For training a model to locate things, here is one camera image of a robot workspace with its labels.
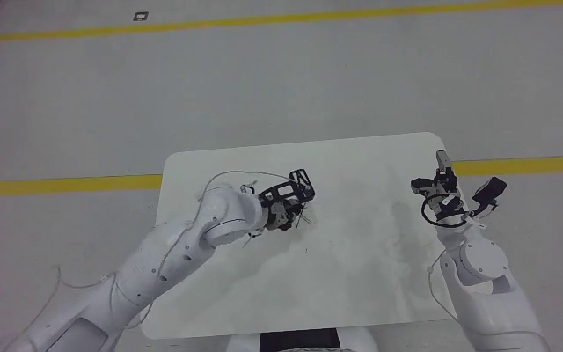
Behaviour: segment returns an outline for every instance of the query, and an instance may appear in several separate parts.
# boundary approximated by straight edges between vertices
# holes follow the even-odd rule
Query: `cable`
[[[422,208],[420,209],[420,213],[422,214],[422,217],[424,218],[424,220],[426,220],[427,223],[432,224],[434,226],[438,226],[438,227],[445,227],[446,229],[455,229],[457,227],[461,227],[461,226],[467,224],[467,222],[465,220],[462,220],[461,222],[459,222],[457,224],[441,224],[441,223],[437,223],[436,221],[430,220],[428,218],[428,216],[426,215],[426,211],[425,211],[426,206],[428,205],[428,203],[430,201],[432,201],[434,198],[437,198],[437,197],[449,197],[449,196],[447,194],[441,194],[441,193],[432,194],[428,198],[425,198],[424,202],[422,202]]]
[[[438,227],[444,227],[446,229],[456,229],[457,227],[461,227],[461,226],[467,224],[467,222],[465,220],[462,220],[457,224],[437,223],[436,221],[430,220],[428,218],[428,216],[426,215],[426,211],[425,211],[426,206],[428,205],[428,203],[430,201],[432,201],[434,198],[437,198],[437,197],[447,198],[449,196],[450,196],[449,194],[438,193],[438,194],[430,195],[428,198],[424,199],[424,202],[422,202],[422,208],[420,209],[420,213],[422,214],[422,217],[424,218],[424,220],[426,220],[427,223],[432,224],[434,226],[438,226]],[[451,214],[451,215],[452,216],[454,216],[454,215],[467,215],[467,216],[470,216],[470,217],[475,217],[475,216],[479,215],[480,213],[482,213],[489,205],[493,205],[493,208],[491,209],[491,211],[489,213],[487,213],[485,216],[483,216],[483,217],[486,217],[486,216],[489,216],[496,209],[496,207],[498,206],[498,205],[496,205],[496,203],[495,204],[480,204],[479,207],[475,210],[471,210],[471,211],[459,210],[456,213]]]
[[[103,283],[106,279],[107,279],[106,274],[103,274],[102,277],[101,277],[99,280],[97,280],[96,282],[94,282],[94,283],[90,283],[90,284],[86,284],[86,285],[75,285],[75,284],[72,284],[72,283],[65,282],[65,281],[61,278],[61,285],[62,285],[62,286],[66,286],[66,287],[68,287],[68,288],[70,288],[70,289],[84,290],[84,289],[89,289],[89,288],[94,287],[94,286],[98,286],[98,285],[100,285],[101,283]]]
[[[528,331],[528,330],[512,330],[512,331],[506,331],[506,332],[502,332],[502,333],[481,333],[480,331],[476,331],[468,326],[465,326],[464,324],[461,323],[461,321],[459,321],[459,319],[454,316],[454,314],[452,312],[450,312],[450,310],[448,308],[446,308],[442,302],[440,302],[438,300],[438,298],[436,298],[435,294],[434,294],[434,290],[432,289],[432,280],[431,280],[431,275],[432,273],[434,273],[434,266],[436,265],[436,263],[440,260],[440,258],[442,258],[442,256],[448,251],[455,251],[456,249],[458,249],[459,247],[463,246],[465,242],[462,242],[461,245],[456,246],[454,248],[451,248],[449,250],[444,249],[440,255],[438,255],[438,258],[436,258],[436,260],[434,260],[434,262],[432,263],[432,265],[430,267],[427,268],[427,272],[428,272],[428,288],[430,289],[430,295],[432,295],[432,298],[438,303],[438,305],[440,305],[440,307],[442,307],[442,309],[444,309],[448,315],[451,316],[452,319],[454,319],[454,321],[456,323],[458,323],[463,329],[465,330],[469,330],[470,332],[477,334],[477,335],[481,335],[481,336],[501,336],[501,335],[508,335],[508,334],[532,334],[537,336],[541,341],[542,344],[545,347],[545,350],[547,352],[552,352],[552,350],[549,347],[549,344],[547,343],[547,340],[545,339],[545,337],[542,334],[538,334],[535,331]]]

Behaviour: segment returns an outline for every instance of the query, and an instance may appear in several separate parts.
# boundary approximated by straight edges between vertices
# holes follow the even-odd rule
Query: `floor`
[[[161,173],[176,151],[431,131],[455,160],[563,155],[563,8],[539,6],[52,40],[7,33],[377,9],[458,1],[0,0],[0,180]],[[466,193],[486,177],[462,178]],[[563,350],[554,264],[561,173],[509,175],[487,219]],[[55,283],[119,266],[154,224],[157,190],[0,194],[0,335]],[[52,308],[77,292],[60,292]],[[469,351],[452,321],[370,328],[382,351]],[[224,350],[226,337],[117,350]]]

